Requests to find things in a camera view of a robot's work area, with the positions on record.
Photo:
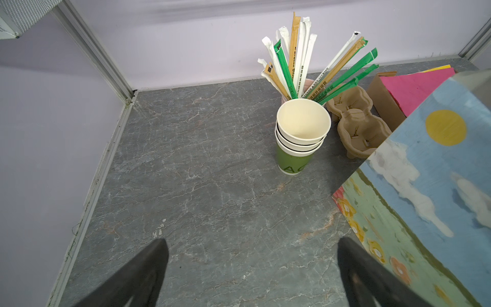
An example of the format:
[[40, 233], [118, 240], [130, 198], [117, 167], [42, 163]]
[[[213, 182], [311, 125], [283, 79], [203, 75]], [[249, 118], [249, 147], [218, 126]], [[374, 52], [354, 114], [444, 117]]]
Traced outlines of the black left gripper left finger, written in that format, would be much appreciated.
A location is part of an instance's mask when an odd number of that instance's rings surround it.
[[155, 239], [76, 306], [155, 306], [169, 260], [165, 239]]

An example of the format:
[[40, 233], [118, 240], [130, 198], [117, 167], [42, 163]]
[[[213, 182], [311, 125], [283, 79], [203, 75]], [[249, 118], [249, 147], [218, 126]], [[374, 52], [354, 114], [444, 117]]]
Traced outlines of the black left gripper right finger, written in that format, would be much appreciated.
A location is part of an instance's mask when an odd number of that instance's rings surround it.
[[350, 306], [430, 306], [349, 237], [339, 240], [337, 260]]

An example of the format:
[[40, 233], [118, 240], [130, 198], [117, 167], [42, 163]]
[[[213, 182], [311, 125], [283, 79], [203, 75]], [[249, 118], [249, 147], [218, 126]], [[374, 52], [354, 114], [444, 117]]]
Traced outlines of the green white paper bag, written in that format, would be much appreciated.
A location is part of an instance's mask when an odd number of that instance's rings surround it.
[[363, 248], [432, 306], [490, 305], [490, 70], [442, 83], [332, 196]]

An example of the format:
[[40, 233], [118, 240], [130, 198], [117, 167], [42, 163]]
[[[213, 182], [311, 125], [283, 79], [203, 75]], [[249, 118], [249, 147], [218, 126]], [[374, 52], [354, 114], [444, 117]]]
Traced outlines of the paper cups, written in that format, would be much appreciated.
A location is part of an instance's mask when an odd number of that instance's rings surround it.
[[330, 129], [331, 116], [321, 104], [304, 98], [283, 103], [274, 131], [278, 168], [291, 176], [303, 171]]

